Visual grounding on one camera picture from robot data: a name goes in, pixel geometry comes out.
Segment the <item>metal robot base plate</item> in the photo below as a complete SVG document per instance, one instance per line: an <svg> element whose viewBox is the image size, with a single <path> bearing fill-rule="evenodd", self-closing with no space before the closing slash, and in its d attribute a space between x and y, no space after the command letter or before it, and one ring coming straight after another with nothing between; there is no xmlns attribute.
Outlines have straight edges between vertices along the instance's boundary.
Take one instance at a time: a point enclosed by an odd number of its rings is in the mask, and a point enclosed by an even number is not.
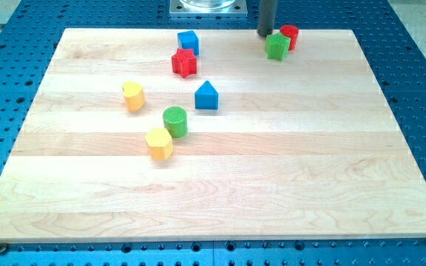
<svg viewBox="0 0 426 266"><path fill-rule="evenodd" d="M246 0L168 0L171 17L232 17L248 14Z"/></svg>

